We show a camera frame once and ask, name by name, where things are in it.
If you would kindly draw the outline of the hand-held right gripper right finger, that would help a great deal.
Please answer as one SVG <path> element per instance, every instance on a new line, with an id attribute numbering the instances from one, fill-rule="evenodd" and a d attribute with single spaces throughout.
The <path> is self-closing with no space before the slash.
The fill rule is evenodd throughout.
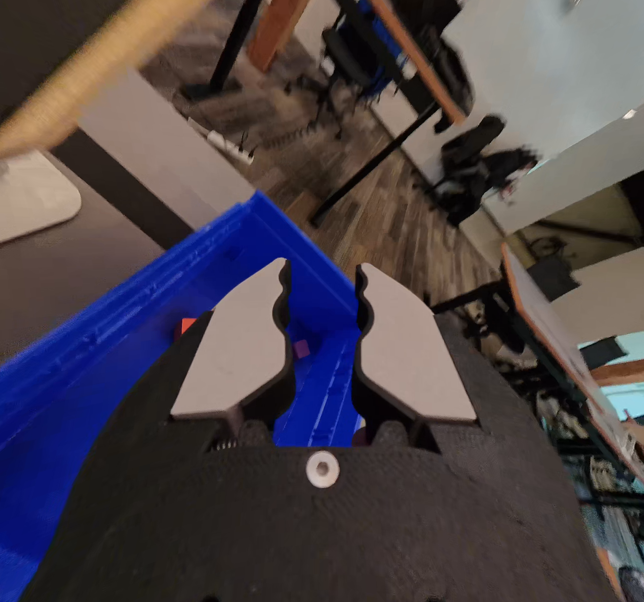
<path id="1" fill-rule="evenodd" d="M 356 268 L 358 327 L 352 389 L 364 419 L 379 397 L 412 421 L 472 424 L 477 414 L 434 313 L 371 263 Z"/>

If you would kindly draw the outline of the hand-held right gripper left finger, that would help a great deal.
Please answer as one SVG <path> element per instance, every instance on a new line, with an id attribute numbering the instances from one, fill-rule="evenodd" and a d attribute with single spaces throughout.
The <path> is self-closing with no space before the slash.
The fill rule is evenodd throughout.
<path id="1" fill-rule="evenodd" d="M 292 405 L 296 378 L 290 323 L 291 263 L 275 258 L 213 308 L 171 408 L 176 421 L 246 421 L 270 432 Z"/>

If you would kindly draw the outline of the blue plastic bin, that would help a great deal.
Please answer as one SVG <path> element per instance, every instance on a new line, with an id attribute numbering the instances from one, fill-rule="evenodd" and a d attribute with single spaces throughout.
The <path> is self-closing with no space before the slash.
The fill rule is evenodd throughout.
<path id="1" fill-rule="evenodd" d="M 1 600 L 17 601 L 49 548 L 93 442 L 135 382 L 198 317 L 275 258 L 291 262 L 296 399 L 277 445 L 349 445 L 354 285 L 259 191 L 183 239 L 1 367 Z"/>

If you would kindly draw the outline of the wooden edged white desk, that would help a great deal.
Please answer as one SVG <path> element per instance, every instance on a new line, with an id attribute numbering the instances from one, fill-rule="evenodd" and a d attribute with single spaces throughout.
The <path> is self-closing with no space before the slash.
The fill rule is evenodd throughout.
<path id="1" fill-rule="evenodd" d="M 638 442 L 592 377 L 580 349 L 545 294 L 508 244 L 502 244 L 501 251 L 502 280 L 434 304 L 432 311 L 442 314 L 478 300 L 494 302 L 559 391 L 568 397 L 587 440 L 616 468 L 627 470 L 643 482 L 643 455 Z"/>

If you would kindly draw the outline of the black panel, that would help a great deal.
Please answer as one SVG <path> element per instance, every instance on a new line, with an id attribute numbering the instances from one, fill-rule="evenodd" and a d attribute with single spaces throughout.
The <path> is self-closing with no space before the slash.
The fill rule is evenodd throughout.
<path id="1" fill-rule="evenodd" d="M 597 340 L 579 349 L 589 370 L 596 370 L 627 356 L 616 336 Z"/>
<path id="2" fill-rule="evenodd" d="M 551 303 L 581 286 L 572 276 L 568 262 L 558 254 L 541 258 L 527 273 Z"/>

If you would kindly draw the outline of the office chair with black jacket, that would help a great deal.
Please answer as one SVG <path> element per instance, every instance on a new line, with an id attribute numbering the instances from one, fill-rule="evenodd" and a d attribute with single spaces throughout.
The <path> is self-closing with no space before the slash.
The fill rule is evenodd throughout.
<path id="1" fill-rule="evenodd" d="M 489 191 L 509 193 L 513 182 L 540 162 L 539 154 L 524 146 L 485 154 L 504 128 L 502 117 L 488 114 L 440 148 L 442 177 L 426 194 L 454 228 L 479 210 Z"/>

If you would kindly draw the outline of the white power strip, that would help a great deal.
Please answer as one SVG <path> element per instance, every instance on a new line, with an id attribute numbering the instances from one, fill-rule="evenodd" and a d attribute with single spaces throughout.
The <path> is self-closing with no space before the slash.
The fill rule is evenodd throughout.
<path id="1" fill-rule="evenodd" d="M 187 123 L 194 131 L 197 132 L 197 134 L 201 135 L 207 143 L 212 147 L 215 147 L 222 154 L 248 166 L 253 163 L 254 154 L 246 151 L 242 146 L 226 139 L 222 134 L 216 131 L 206 129 L 192 118 L 189 118 Z"/>

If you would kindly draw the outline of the white stand base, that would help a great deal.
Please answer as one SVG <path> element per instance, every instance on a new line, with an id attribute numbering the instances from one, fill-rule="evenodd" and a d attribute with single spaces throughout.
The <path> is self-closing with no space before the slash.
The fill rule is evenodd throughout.
<path id="1" fill-rule="evenodd" d="M 43 153 L 1 160 L 1 244 L 77 216 L 82 197 Z"/>

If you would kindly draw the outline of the black backpack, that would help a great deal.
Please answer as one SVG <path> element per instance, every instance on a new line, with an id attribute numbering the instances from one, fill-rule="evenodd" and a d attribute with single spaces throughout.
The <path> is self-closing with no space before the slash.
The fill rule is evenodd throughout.
<path id="1" fill-rule="evenodd" d="M 426 55 L 450 98 L 460 108 L 464 117 L 469 117 L 473 109 L 475 93 L 461 53 L 438 35 L 434 27 L 431 27 Z"/>

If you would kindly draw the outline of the wooden edged desk black legs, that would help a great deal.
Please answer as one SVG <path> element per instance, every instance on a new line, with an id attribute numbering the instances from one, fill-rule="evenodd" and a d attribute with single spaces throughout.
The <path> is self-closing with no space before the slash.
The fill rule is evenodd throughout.
<path id="1" fill-rule="evenodd" d="M 407 26 L 393 11 L 391 5 L 386 0 L 367 1 L 374 11 L 375 17 L 383 23 L 388 34 L 401 48 L 402 54 L 413 63 L 416 74 L 421 78 L 424 88 L 432 97 L 432 103 L 423 108 L 422 112 L 418 113 L 417 119 L 405 131 L 386 145 L 350 178 L 348 182 L 334 191 L 333 194 L 319 205 L 309 218 L 309 223 L 314 228 L 320 227 L 329 211 L 349 191 L 355 188 L 359 182 L 366 179 L 394 151 L 400 149 L 405 140 L 430 118 L 435 111 L 435 107 L 439 107 L 444 116 L 448 117 L 452 124 L 461 124 L 466 118 L 463 109 L 449 93 L 446 84 L 441 80 L 431 65 L 431 61 L 421 50 L 419 44 L 413 39 Z M 183 98 L 196 104 L 221 94 L 224 84 L 232 70 L 232 66 L 237 60 L 246 37 L 251 30 L 253 21 L 257 17 L 261 2 L 262 0 L 244 0 L 210 80 L 207 83 L 185 84 L 180 89 L 180 94 Z M 386 74 L 397 83 L 398 88 L 403 92 L 407 100 L 413 98 L 410 91 L 410 81 L 406 80 L 402 68 L 398 65 L 396 59 L 393 58 L 393 54 L 388 50 L 386 43 L 372 30 L 372 24 L 366 21 L 359 10 L 358 3 L 355 0 L 335 0 L 335 2 L 340 6 L 340 19 L 350 21 L 360 34 L 360 37 L 369 44 L 371 50 L 376 54 L 379 64 L 384 67 Z"/>

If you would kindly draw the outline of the black board with wooden edge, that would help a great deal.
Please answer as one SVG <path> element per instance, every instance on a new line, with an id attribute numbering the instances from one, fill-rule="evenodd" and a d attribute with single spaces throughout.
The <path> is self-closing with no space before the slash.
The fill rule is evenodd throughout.
<path id="1" fill-rule="evenodd" d="M 210 0 L 1 0 L 1 159 L 49 150 Z"/>

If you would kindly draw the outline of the grey stand post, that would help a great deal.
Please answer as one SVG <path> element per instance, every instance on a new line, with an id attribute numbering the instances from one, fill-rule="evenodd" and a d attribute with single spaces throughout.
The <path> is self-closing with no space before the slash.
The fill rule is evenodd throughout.
<path id="1" fill-rule="evenodd" d="M 255 193 L 136 70 L 85 106 L 52 155 L 163 250 Z"/>

